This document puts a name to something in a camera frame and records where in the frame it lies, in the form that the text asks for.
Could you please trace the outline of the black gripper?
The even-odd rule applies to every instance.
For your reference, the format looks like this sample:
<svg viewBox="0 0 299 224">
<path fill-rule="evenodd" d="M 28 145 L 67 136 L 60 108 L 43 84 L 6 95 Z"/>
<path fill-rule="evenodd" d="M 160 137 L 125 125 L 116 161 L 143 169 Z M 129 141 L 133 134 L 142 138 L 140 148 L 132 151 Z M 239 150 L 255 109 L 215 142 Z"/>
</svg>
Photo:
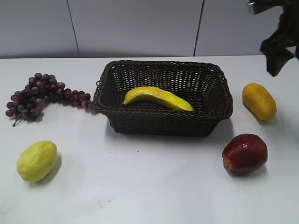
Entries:
<svg viewBox="0 0 299 224">
<path fill-rule="evenodd" d="M 249 11 L 260 14 L 273 7 L 282 7 L 277 30 L 261 44 L 266 67 L 276 77 L 284 65 L 295 56 L 287 48 L 299 45 L 299 2 L 297 0 L 249 0 Z"/>
</svg>

